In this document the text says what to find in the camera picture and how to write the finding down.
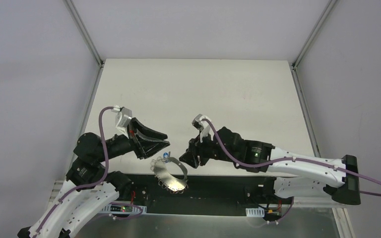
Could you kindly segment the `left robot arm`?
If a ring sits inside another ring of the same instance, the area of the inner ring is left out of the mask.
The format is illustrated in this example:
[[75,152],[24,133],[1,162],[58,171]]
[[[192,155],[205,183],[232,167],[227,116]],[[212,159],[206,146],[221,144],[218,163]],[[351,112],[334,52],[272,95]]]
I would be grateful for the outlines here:
[[33,226],[22,228],[19,238],[73,238],[110,202],[127,200],[132,181],[122,172],[106,172],[105,154],[112,159],[134,152],[139,159],[154,156],[168,147],[168,136],[145,127],[132,118],[125,133],[115,134],[104,143],[100,136],[81,135],[74,149],[77,159],[68,170],[59,194],[46,213]]

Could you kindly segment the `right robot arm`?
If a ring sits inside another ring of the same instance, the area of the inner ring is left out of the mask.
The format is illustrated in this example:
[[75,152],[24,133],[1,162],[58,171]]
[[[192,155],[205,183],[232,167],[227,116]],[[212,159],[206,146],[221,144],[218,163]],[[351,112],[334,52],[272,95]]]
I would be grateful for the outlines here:
[[179,157],[196,169],[210,160],[233,163],[236,169],[250,173],[273,172],[294,175],[293,178],[267,179],[262,198],[274,203],[280,198],[295,196],[330,196],[338,203],[361,203],[357,158],[345,155],[341,159],[304,156],[270,143],[246,140],[226,127],[211,136],[198,135],[189,140],[185,153]]

